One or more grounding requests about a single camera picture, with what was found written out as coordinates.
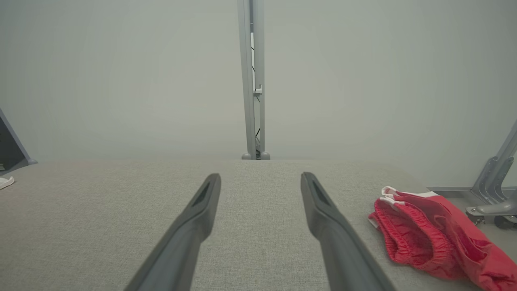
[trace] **metal bracket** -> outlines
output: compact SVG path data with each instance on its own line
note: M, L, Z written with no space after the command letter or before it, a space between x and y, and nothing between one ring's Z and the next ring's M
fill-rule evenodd
M481 171L481 174L478 177L478 180L474 184L474 187L472 188L472 193L474 193L478 198L483 200L485 203L489 204L496 204L498 203L497 200L491 197L491 195L488 194L488 191L486 190L486 181L488 180L488 177L490 176L490 173L494 170L495 165L497 164L498 158L492 157L488 160L485 167Z
M501 189L501 184L503 183L503 180L506 177L506 174L510 170L510 167L513 164L513 157L509 157L503 162L503 165L497 172L494 181L490 186L488 187L488 194L498 200L499 202L503 202L508 197L503 193L503 190Z
M479 205L467 207L466 211L472 216L503 216L508 221L517 223L517 196L495 205Z
M253 96L255 97L259 97L260 95L262 95L262 85L259 84L260 87L256 88L255 91L253 92Z

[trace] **white wall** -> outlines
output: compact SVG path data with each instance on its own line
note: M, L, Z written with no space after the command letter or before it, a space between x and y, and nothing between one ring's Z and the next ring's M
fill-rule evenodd
M517 1L265 5L266 150L471 187L517 109Z
M0 107L38 161L240 158L235 0L0 2Z

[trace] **caster wheel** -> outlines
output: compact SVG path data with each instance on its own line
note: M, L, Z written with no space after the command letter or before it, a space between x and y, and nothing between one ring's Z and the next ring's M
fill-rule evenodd
M480 223L485 223L483 216L474 216L468 212L465 212L467 214L468 219L474 223L474 225L478 225Z
M506 218L502 216L494 217L494 224L500 229L509 229L515 227L515 223L508 221Z

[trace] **gray fabric surface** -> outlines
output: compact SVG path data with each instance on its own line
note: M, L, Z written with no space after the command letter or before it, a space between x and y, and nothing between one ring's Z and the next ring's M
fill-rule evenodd
M0 191L2 290L120 290L207 175L221 174L192 290L329 290L299 189L311 171L398 290L477 290L392 263L367 220L381 188L427 190L384 164L319 161L66 162Z

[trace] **black object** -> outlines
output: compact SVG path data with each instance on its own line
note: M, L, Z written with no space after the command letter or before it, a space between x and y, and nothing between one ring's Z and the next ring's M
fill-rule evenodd
M510 229L510 228L517 228L517 223L513 223L511 221L508 221L508 219L504 218L503 216L496 216L494 217L494 224L498 228L501 229Z
M474 225L478 225L480 223L486 224L486 221L484 219L484 216L475 216L472 215L472 213L465 211L465 214L467 214L468 219L474 223Z
M25 158L2 116L0 114L0 171L10 170Z
M210 235L221 177L209 175L133 277L126 291L189 290L201 243Z
M309 229L322 247L330 289L394 291L314 174L304 172L301 175L301 194Z

